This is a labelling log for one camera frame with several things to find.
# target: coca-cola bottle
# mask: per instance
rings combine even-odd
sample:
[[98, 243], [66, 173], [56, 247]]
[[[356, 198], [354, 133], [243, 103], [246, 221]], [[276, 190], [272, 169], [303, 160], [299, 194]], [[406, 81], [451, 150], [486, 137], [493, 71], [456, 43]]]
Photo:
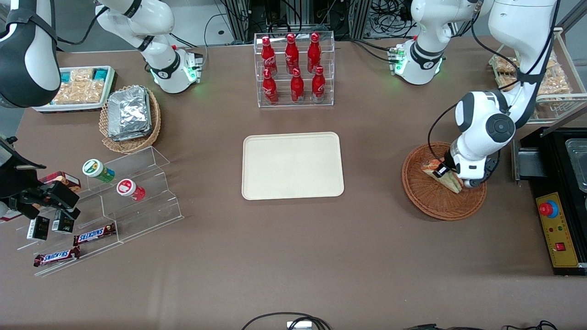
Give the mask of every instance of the coca-cola bottle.
[[302, 71], [299, 68], [294, 68], [292, 73], [292, 101], [299, 105], [303, 103], [303, 79], [301, 77]]
[[314, 73], [316, 66], [320, 65], [320, 56], [322, 49], [320, 48], [320, 35], [316, 32], [310, 36], [310, 47], [308, 48], [308, 72]]
[[316, 75], [312, 79], [312, 100], [314, 103], [322, 103], [324, 101], [324, 68], [322, 65], [316, 66]]
[[288, 45], [285, 47], [285, 64], [288, 67], [288, 72], [293, 75], [294, 69], [299, 67], [299, 50], [295, 44], [295, 35], [288, 33]]
[[263, 58], [263, 65], [265, 69], [269, 69], [271, 72], [271, 76], [275, 77], [277, 75], [277, 61], [275, 60], [275, 51], [273, 47], [271, 47], [271, 40], [269, 36], [264, 36], [262, 38], [263, 42], [263, 50], [261, 51], [261, 57]]
[[263, 92], [265, 93], [265, 98], [269, 101], [270, 105], [274, 106], [279, 100], [277, 97], [277, 85], [275, 84], [275, 80], [273, 80], [269, 69], [263, 70], [263, 76]]

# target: brown table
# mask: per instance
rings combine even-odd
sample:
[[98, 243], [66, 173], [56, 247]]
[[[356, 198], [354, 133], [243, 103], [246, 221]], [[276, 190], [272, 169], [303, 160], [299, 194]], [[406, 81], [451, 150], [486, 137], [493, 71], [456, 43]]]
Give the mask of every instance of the brown table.
[[[498, 329], [542, 318], [585, 329], [585, 279], [552, 275], [534, 200], [526, 183], [512, 182], [508, 152], [483, 208], [467, 220], [435, 221], [402, 189], [402, 162], [438, 114], [494, 86], [490, 54], [455, 39], [438, 76], [411, 86], [355, 45], [337, 46], [336, 105], [276, 111], [257, 108], [247, 46], [211, 48], [202, 84], [179, 95], [155, 86], [138, 52], [60, 54], [61, 66], [111, 65], [117, 87], [153, 90], [163, 113], [155, 146], [171, 161], [166, 172], [185, 219], [45, 278], [15, 251], [14, 229], [26, 220], [0, 225], [0, 328], [228, 330], [299, 311], [335, 330], [429, 322]], [[88, 158], [120, 156], [102, 145], [97, 122], [97, 113], [27, 110], [18, 149], [49, 167], [41, 175], [81, 176]], [[340, 136], [340, 197], [242, 198], [247, 136], [325, 131]], [[457, 134], [450, 115], [434, 140]], [[283, 329], [288, 319], [251, 329]]]

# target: clear acrylic display stand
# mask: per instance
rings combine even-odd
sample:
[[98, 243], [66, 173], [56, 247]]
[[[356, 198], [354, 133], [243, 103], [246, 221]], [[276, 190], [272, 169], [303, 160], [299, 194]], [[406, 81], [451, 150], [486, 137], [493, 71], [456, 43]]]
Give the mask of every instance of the clear acrylic display stand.
[[[320, 64], [324, 67], [324, 78], [326, 79], [326, 86], [324, 90], [324, 101], [322, 103], [314, 103], [312, 101], [312, 78], [313, 73], [308, 72], [308, 47], [310, 45], [311, 32], [296, 33], [296, 44], [299, 50], [299, 68], [302, 72], [303, 79], [303, 103], [295, 104], [291, 98], [291, 79], [292, 76], [288, 73], [285, 64], [285, 47], [288, 42], [286, 36], [288, 32], [284, 33], [256, 33], [253, 47], [255, 48], [255, 76], [257, 79], [257, 102], [260, 108], [267, 110], [268, 108], [284, 107], [284, 106], [331, 106], [334, 105], [334, 33], [332, 31], [318, 32], [320, 34], [320, 47], [322, 56]], [[271, 105], [265, 98], [263, 91], [263, 58], [261, 51], [263, 44], [261, 38], [263, 36], [271, 38], [271, 46], [275, 51], [277, 62], [277, 77], [274, 77], [277, 84], [277, 94], [279, 101], [276, 105]]]
[[[26, 239], [27, 224], [16, 230], [17, 250], [28, 252], [26, 257], [30, 258], [36, 276], [46, 276], [184, 218], [177, 197], [169, 191], [165, 172], [161, 169], [166, 164], [169, 161], [153, 147], [105, 163], [106, 167], [115, 172], [114, 180], [104, 184], [94, 178], [87, 178], [88, 190], [79, 194], [80, 200], [76, 205], [81, 214], [75, 221], [73, 234], [49, 230], [46, 241], [30, 241]], [[130, 197], [119, 195], [116, 184], [122, 179], [132, 179], [144, 188], [145, 198], [136, 202]], [[53, 221], [55, 211], [44, 208], [40, 215]], [[36, 255], [71, 249], [74, 235], [111, 223], [116, 224], [116, 234], [81, 244], [79, 259], [38, 268], [32, 266]]]

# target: white tray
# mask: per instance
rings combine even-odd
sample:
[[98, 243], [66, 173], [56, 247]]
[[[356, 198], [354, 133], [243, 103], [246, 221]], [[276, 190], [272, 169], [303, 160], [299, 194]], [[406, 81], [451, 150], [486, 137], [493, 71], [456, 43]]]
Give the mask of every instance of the white tray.
[[336, 133], [253, 135], [243, 143], [247, 200], [336, 197], [344, 190]]

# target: wire basket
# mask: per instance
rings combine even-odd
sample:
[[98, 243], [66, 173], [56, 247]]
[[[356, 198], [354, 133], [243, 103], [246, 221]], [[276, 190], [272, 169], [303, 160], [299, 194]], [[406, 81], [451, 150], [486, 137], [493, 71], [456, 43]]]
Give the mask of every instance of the wire basket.
[[[573, 61], [569, 52], [566, 49], [565, 43], [561, 36], [562, 29], [556, 28], [552, 35], [553, 46], [552, 52], [556, 55], [562, 70], [564, 71], [567, 83], [569, 85], [569, 93], [566, 94], [555, 94], [555, 95], [538, 95], [536, 97], [536, 110], [532, 117], [530, 117], [528, 123], [530, 124], [550, 124], [558, 119], [580, 109], [585, 103], [587, 103], [587, 92], [585, 87], [573, 65]], [[497, 50], [501, 52], [504, 45]], [[498, 86], [506, 85], [509, 81], [515, 80], [515, 75], [511, 73], [502, 73], [497, 71], [497, 56], [494, 55], [489, 60], [489, 65], [493, 69], [495, 74], [495, 81]], [[547, 72], [551, 76], [556, 76], [557, 73]]]
[[[433, 142], [431, 146], [438, 155], [450, 148], [446, 142]], [[408, 198], [422, 212], [436, 219], [455, 221], [470, 217], [485, 202], [487, 184], [483, 182], [471, 189], [464, 187], [455, 194], [422, 171], [422, 164], [433, 157], [427, 144], [422, 144], [406, 157], [402, 166], [402, 183]]]
[[[127, 90], [132, 86], [125, 86], [121, 90]], [[108, 137], [108, 102], [102, 106], [102, 110], [100, 111], [100, 122], [98, 127], [100, 128], [100, 133], [104, 135], [104, 139], [102, 139], [102, 143], [108, 149], [112, 151], [116, 151], [118, 153], [124, 154], [132, 154], [135, 151], [139, 151], [146, 147], [151, 146], [157, 137], [159, 136], [159, 131], [161, 130], [161, 111], [159, 110], [159, 103], [157, 103], [157, 99], [155, 99], [155, 95], [153, 92], [149, 91], [149, 102], [151, 107], [151, 121], [153, 122], [153, 132], [149, 136], [139, 137], [136, 139], [126, 140], [116, 142], [113, 141], [111, 138]]]

